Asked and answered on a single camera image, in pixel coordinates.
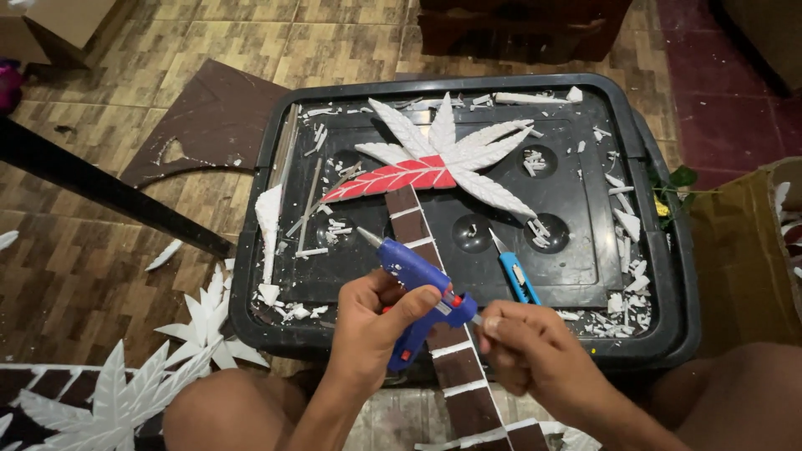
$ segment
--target hand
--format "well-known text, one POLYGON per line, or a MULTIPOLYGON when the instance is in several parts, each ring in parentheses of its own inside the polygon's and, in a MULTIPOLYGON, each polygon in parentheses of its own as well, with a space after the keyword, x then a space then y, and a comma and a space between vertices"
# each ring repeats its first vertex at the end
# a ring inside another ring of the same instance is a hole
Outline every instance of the hand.
POLYGON ((600 421, 634 407, 554 310, 493 301, 482 316, 476 328, 480 351, 512 394, 528 392, 558 421, 591 435, 607 426, 600 421))
POLYGON ((340 289, 334 344, 326 373, 364 400, 381 388, 395 341, 440 301, 431 285, 406 292, 385 270, 371 271, 340 289), (394 306, 382 314, 386 306, 394 306))

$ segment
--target black table leg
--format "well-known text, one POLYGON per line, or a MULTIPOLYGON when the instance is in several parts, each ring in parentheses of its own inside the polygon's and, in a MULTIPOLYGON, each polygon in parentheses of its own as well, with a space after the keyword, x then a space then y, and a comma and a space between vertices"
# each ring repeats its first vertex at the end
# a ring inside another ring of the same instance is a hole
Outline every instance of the black table leg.
POLYGON ((0 160, 215 257, 229 256, 231 242, 220 235, 8 118, 0 118, 0 160))

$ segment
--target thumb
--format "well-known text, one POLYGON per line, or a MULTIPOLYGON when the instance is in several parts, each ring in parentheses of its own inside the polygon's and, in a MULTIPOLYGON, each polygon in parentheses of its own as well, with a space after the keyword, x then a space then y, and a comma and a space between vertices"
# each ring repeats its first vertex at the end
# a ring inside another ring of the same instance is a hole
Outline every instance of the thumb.
POLYGON ((490 316, 484 319, 482 331, 504 346, 519 351, 530 363, 542 360, 548 346, 529 325, 517 319, 490 316))
POLYGON ((406 293, 395 305, 376 319, 381 335, 396 341, 403 330, 416 320, 423 318, 440 302, 442 295, 432 285, 424 285, 406 293))

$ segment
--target blue hot glue gun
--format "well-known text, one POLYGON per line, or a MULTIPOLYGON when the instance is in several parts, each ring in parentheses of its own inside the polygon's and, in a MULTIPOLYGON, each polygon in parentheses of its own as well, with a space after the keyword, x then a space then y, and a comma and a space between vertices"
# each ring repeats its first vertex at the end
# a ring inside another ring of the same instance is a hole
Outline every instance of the blue hot glue gun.
POLYGON ((382 268, 397 278, 404 288, 413 290, 418 286, 433 285, 443 293, 440 303, 426 316, 407 327, 395 342, 387 369, 400 371, 408 367, 415 360, 435 323, 444 321, 451 327, 462 327, 468 321, 473 321, 481 325, 482 317, 476 314, 476 301, 468 293, 462 297, 454 295, 451 279, 442 271, 395 240, 382 240, 362 227, 357 227, 356 230, 377 248, 376 255, 379 256, 382 268))

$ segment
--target red painted leaf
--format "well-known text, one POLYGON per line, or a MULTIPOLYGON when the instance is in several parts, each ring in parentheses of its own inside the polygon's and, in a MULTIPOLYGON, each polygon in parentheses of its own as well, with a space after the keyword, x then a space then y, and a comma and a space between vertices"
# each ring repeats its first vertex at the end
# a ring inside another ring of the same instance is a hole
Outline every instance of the red painted leaf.
POLYGON ((383 166, 364 173, 331 191, 322 201, 344 201, 386 193, 406 185, 412 185, 415 189, 454 188, 456 182, 439 155, 425 156, 420 160, 401 161, 396 166, 383 166))

